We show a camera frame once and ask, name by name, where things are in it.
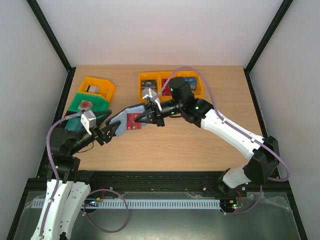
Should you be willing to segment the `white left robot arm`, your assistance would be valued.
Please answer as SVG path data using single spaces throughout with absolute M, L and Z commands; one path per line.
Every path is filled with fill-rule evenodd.
M 121 122 L 101 128 L 111 110 L 82 110 L 55 122 L 46 136 L 46 195 L 31 237 L 33 240 L 69 240 L 81 206 L 91 191 L 93 173 L 80 171 L 74 155 L 93 142 L 107 144 Z

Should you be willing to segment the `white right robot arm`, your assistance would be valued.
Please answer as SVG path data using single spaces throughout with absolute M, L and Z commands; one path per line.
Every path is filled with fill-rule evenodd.
M 142 91 L 142 98 L 147 105 L 145 111 L 135 118 L 137 123 L 163 127 L 166 117 L 180 114 L 188 123 L 214 133 L 236 148 L 248 162 L 230 168 L 222 175 L 218 191 L 224 196 L 229 196 L 242 184 L 252 182 L 264 185 L 271 178 L 279 165 L 277 139 L 256 135 L 230 121 L 208 101 L 196 98 L 183 77 L 174 77 L 168 84 L 172 99 L 164 102 L 160 102 L 151 88 Z

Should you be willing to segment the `black card holder wallet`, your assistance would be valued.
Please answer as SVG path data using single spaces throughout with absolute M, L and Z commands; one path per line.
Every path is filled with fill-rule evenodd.
M 120 121 L 121 124 L 118 129 L 115 131 L 115 135 L 119 137 L 120 135 L 124 134 L 127 131 L 127 114 L 128 113 L 140 113 L 142 114 L 145 111 L 145 104 L 139 103 L 136 105 L 129 106 L 124 108 L 121 112 L 113 116 L 110 120 L 106 122 L 106 125 L 114 123 L 116 121 Z M 141 128 L 145 127 L 147 124 L 142 123 Z

